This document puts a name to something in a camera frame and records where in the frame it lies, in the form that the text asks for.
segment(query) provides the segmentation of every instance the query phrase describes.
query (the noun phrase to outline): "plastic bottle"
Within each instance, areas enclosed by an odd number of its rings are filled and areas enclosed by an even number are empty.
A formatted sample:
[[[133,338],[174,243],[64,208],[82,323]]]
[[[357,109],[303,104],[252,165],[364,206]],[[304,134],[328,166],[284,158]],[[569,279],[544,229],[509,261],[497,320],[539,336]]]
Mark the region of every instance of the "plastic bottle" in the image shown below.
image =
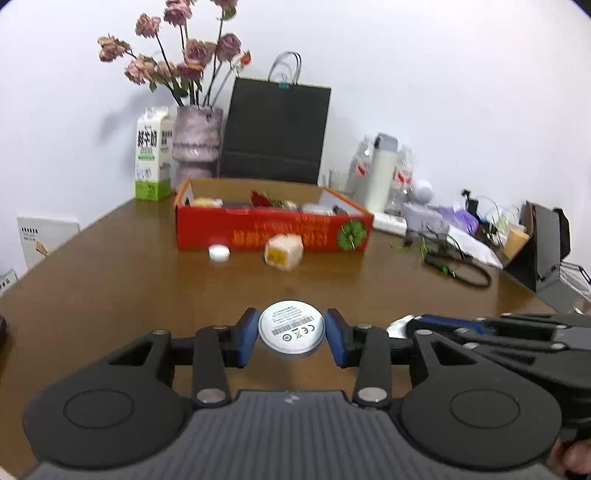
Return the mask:
[[[372,138],[370,135],[365,135],[357,146],[357,151],[349,166],[349,177],[345,187],[346,195],[353,198],[361,197],[363,200],[363,196],[365,195],[365,189],[363,187],[367,181],[369,166],[371,165],[372,150]]]
[[[413,179],[413,169],[412,152],[410,148],[403,145],[398,153],[396,171],[394,173],[394,180],[392,181],[392,188],[390,190],[390,199],[384,207],[384,212],[391,215],[400,215],[402,204],[406,202],[410,190],[410,183]]]
[[[398,140],[378,134],[374,143],[374,160],[369,169],[367,193],[363,206],[372,213],[382,213],[398,160]]]

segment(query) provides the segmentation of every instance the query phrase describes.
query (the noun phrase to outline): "water bottle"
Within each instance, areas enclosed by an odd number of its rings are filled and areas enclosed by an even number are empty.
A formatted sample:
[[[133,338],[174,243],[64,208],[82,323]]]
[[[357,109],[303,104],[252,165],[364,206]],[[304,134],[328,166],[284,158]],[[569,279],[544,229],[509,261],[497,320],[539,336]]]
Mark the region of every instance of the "water bottle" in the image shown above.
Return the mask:
[[[372,158],[372,138],[366,135],[357,147],[357,151],[349,166],[349,178],[345,194],[352,198],[362,199],[365,195],[364,185],[367,180]]]
[[[413,159],[410,148],[403,145],[398,153],[398,162],[394,172],[394,179],[390,190],[390,199],[384,207],[384,212],[390,215],[400,215],[402,204],[407,201],[410,183],[413,179]]]

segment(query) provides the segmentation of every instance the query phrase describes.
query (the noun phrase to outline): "white ball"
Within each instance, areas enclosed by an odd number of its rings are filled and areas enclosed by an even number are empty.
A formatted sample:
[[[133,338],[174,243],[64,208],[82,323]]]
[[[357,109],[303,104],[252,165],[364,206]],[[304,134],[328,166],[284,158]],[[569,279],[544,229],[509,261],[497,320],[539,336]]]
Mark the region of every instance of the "white ball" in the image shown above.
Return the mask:
[[[209,258],[217,263],[227,262],[230,258],[230,249],[226,245],[212,245],[209,247]]]
[[[433,186],[427,180],[413,180],[410,196],[417,203],[428,203],[433,198]]]

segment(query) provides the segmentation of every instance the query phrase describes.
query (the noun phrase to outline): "wooden table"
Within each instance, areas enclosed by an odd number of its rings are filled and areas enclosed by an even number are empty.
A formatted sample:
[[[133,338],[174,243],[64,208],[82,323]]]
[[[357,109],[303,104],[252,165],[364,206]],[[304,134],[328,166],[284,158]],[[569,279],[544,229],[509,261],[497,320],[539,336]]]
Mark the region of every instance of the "wooden table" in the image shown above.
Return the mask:
[[[172,201],[132,200],[88,227],[35,267],[3,298],[10,336],[0,356],[0,465],[22,475],[35,465],[21,428],[32,395],[156,328],[191,336],[206,325],[234,324],[247,307],[301,300],[336,307],[350,323],[387,326],[409,313],[474,318],[502,312],[551,312],[507,275],[491,269],[489,290],[475,290],[426,267],[416,249],[379,232],[365,255],[304,254],[291,273],[265,265],[261,252],[234,252],[213,264],[205,251],[179,252]],[[410,387],[392,367],[394,390]],[[228,371],[241,388],[353,390],[355,371],[336,368],[326,343],[296,361],[257,345],[249,366]],[[174,388],[190,392],[190,367]]]

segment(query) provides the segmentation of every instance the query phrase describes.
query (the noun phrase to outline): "purple bag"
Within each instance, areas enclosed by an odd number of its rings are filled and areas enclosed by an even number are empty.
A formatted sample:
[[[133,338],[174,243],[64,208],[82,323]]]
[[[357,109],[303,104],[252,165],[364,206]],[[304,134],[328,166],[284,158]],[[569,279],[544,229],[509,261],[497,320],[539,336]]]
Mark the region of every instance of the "purple bag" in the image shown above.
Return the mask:
[[[443,219],[450,225],[474,236],[478,229],[478,220],[464,209],[453,211],[451,207],[435,207],[434,210],[443,215]]]

